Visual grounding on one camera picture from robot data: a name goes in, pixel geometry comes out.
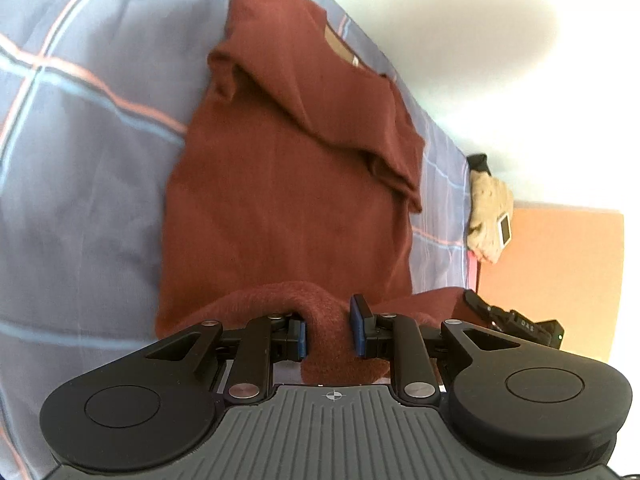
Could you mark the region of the blue plaid bed sheet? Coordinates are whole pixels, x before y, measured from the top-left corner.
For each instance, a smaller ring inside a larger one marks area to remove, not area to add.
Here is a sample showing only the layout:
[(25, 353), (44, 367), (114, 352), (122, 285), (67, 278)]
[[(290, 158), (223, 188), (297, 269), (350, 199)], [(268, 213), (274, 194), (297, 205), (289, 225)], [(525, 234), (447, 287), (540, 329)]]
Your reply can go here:
[(228, 0), (1, 0), (1, 474), (62, 382), (149, 344), (163, 192)]

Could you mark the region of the white garment tag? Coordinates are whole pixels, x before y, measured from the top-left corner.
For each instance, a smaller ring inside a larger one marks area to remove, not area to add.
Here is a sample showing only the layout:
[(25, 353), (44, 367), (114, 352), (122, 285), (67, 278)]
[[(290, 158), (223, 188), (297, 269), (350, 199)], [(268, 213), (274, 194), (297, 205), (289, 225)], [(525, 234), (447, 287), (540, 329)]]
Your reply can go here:
[(498, 220), (498, 234), (500, 247), (506, 247), (512, 238), (511, 217), (508, 212), (505, 212)]

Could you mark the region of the tan knit garment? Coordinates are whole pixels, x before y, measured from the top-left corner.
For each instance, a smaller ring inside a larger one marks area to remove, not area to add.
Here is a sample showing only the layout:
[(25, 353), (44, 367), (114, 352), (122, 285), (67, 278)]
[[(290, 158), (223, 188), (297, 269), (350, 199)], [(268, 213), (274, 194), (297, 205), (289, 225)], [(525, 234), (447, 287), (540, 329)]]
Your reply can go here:
[(498, 220), (508, 212), (513, 214), (514, 195), (501, 180), (484, 172), (470, 171), (471, 214), (469, 220), (469, 250), (478, 261), (497, 263), (500, 247)]

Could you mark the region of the black garment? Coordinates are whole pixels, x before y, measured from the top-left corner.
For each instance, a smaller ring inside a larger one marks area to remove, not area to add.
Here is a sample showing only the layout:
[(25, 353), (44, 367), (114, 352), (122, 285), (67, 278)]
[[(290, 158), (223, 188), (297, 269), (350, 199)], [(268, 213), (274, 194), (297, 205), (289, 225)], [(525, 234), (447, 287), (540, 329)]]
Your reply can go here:
[(469, 155), (466, 160), (468, 161), (469, 170), (476, 172), (484, 172), (484, 174), (491, 175), (491, 171), (488, 165), (488, 156), (484, 153)]

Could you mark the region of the orange wooden cabinet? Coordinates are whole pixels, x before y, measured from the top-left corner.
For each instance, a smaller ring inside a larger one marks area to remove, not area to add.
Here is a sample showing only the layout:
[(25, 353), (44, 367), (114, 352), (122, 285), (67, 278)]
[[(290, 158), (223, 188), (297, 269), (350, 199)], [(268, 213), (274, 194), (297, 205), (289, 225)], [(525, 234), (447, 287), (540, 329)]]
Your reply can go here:
[(560, 207), (513, 211), (512, 240), (496, 264), (480, 266), (480, 296), (565, 330), (561, 348), (606, 362), (620, 307), (624, 217)]

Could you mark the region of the maroon knit sweater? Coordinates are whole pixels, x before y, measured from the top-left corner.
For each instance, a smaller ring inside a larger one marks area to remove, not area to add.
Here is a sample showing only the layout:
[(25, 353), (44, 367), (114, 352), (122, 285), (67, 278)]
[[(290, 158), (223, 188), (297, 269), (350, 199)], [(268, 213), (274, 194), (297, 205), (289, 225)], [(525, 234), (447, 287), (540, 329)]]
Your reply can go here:
[(310, 0), (229, 0), (167, 183), (155, 329), (294, 312), (303, 381), (337, 386), (388, 372), (356, 355), (352, 296), (429, 326), (476, 316), (459, 287), (413, 291), (424, 142), (397, 87), (339, 56), (327, 29)]

